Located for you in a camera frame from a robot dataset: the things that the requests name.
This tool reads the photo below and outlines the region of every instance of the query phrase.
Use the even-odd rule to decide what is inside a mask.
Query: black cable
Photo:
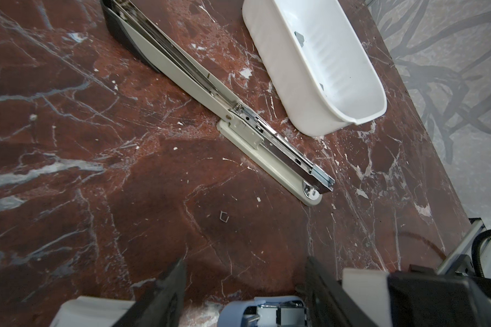
[[[482,270],[482,263],[480,262],[480,247],[482,247],[482,243],[490,237],[491,229],[478,234],[473,241],[473,246],[471,247],[471,258],[473,260],[473,266],[477,277],[484,278],[484,271]]]

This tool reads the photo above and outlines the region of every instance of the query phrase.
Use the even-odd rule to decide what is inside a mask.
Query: marble surface
[[[184,258],[182,325],[212,326],[231,300],[294,293],[308,255],[340,278],[435,267],[458,244],[469,222],[361,0],[341,5],[387,113],[323,139],[288,121],[241,0],[136,4],[335,191],[299,202],[214,114],[115,42],[98,1],[0,1],[0,325],[47,326],[79,295],[138,297]]]
[[[370,10],[465,212],[491,229],[491,0]]]

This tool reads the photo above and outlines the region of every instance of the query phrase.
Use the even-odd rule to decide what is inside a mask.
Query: gray patterned floor
[[[369,8],[468,216],[491,228],[491,0]]]

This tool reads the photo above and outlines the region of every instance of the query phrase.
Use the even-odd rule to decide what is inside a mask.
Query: white plastic bin
[[[337,0],[245,0],[242,15],[300,132],[317,137],[385,113],[382,83]]]

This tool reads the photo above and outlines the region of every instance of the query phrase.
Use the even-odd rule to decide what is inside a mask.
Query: red marble countertop
[[[470,224],[361,0],[340,2],[387,113],[323,139],[288,121],[241,0],[135,2],[334,192],[299,202],[110,36],[98,0],[0,1],[0,325],[47,326],[79,295],[138,297],[184,258],[182,325],[211,326],[231,300],[293,293],[308,255],[341,278],[436,267],[458,244]]]

